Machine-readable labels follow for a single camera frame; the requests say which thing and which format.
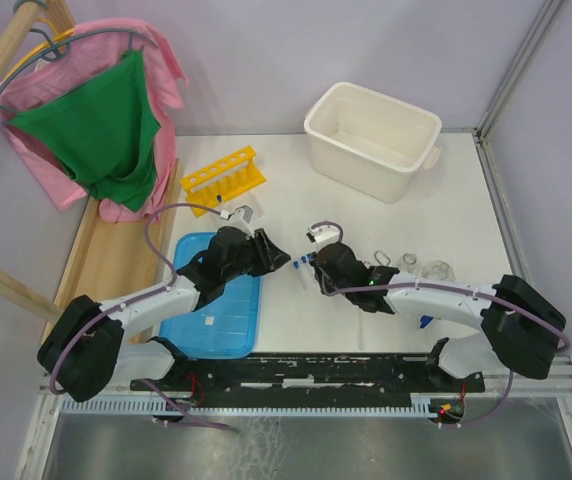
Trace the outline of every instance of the white tabletop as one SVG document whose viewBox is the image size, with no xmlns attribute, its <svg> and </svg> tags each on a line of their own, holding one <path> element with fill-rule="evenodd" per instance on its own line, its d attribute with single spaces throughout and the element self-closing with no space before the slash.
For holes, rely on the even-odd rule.
<svg viewBox="0 0 572 480">
<path fill-rule="evenodd" d="M 437 164 L 420 170 L 402 199 L 392 205 L 315 172 L 307 142 L 305 135 L 177 137 L 177 150 L 184 172 L 191 173 L 251 145 L 267 180 L 251 190 L 263 210 L 253 227 L 265 228 L 293 259 L 311 250 L 305 236 L 311 223 L 333 220 L 344 227 L 344 243 L 362 261 L 374 263 L 378 249 L 394 263 L 402 253 L 411 252 L 423 264 L 437 259 L 449 263 L 456 279 L 466 283 L 494 283 L 510 272 L 470 134 L 440 135 L 437 145 L 443 150 Z M 242 195 L 230 206 L 246 200 Z M 211 215 L 195 218 L 189 209 L 178 209 L 167 253 L 172 258 L 179 238 L 213 231 L 217 221 Z M 415 318 L 360 313 L 344 298 L 323 297 L 313 284 L 310 267 L 302 273 L 307 291 L 292 264 L 264 277 L 255 351 L 428 352 L 440 338 L 473 333 L 447 321 L 433 321 L 420 329 Z"/>
</svg>

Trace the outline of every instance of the green cloth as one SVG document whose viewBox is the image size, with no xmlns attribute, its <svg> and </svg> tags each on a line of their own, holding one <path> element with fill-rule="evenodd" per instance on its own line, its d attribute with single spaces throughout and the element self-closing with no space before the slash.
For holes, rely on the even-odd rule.
<svg viewBox="0 0 572 480">
<path fill-rule="evenodd" d="M 153 139 L 142 52 L 67 94 L 19 112 L 11 125 L 37 137 L 93 197 L 139 210 L 155 186 Z"/>
</svg>

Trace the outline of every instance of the blue plastic tray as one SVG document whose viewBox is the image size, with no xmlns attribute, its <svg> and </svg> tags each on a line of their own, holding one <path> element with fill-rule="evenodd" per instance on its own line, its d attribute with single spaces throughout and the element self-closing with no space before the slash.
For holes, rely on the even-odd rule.
<svg viewBox="0 0 572 480">
<path fill-rule="evenodd" d="M 177 242 L 175 268 L 208 247 L 214 233 L 190 233 Z M 213 303 L 162 322 L 159 334 L 188 358 L 242 358 L 252 352 L 257 334 L 261 278 L 244 275 L 226 284 Z"/>
</svg>

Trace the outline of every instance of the wooden clothes rack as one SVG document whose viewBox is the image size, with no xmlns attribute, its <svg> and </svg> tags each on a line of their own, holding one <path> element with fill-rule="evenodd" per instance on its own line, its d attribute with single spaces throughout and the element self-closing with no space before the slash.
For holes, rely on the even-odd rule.
<svg viewBox="0 0 572 480">
<path fill-rule="evenodd" d="M 48 8 L 37 3 L 23 3 L 0 35 L 0 81 L 19 50 L 29 29 L 44 15 L 57 32 L 75 25 L 65 0 L 45 0 Z M 179 195 L 179 162 L 169 179 L 165 203 Z M 174 210 L 162 214 L 151 225 L 151 239 L 162 250 L 168 247 Z M 153 283 L 157 257 L 144 241 L 144 222 L 107 223 L 99 218 L 99 202 L 89 197 L 77 231 L 55 300 L 51 301 L 0 269 L 0 296 L 54 324 L 63 307 L 78 295 L 112 298 L 132 293 Z"/>
</svg>

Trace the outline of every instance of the pink towel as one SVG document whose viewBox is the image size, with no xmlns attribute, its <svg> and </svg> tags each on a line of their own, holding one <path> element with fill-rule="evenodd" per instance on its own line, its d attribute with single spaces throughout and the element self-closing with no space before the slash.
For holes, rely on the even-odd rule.
<svg viewBox="0 0 572 480">
<path fill-rule="evenodd" d="M 100 203 L 100 216 L 109 222 L 131 222 L 141 219 L 161 206 L 166 184 L 175 162 L 175 127 L 164 107 L 181 108 L 182 99 L 176 80 L 186 82 L 168 40 L 153 26 L 130 18 L 109 18 L 76 25 L 73 34 L 101 28 L 130 28 L 148 36 L 156 44 L 135 36 L 132 48 L 144 47 L 144 66 L 148 101 L 160 129 L 153 143 L 157 181 L 150 197 L 137 212 L 105 199 Z M 76 40 L 70 53 L 61 60 L 13 80 L 0 96 L 0 105 L 23 111 L 38 107 L 63 95 L 77 85 L 112 67 L 128 49 L 129 33 L 101 33 Z M 11 113 L 0 109 L 0 123 Z M 1 125 L 10 144 L 31 170 L 59 210 L 86 196 L 86 191 L 70 180 L 48 148 L 30 135 Z"/>
</svg>

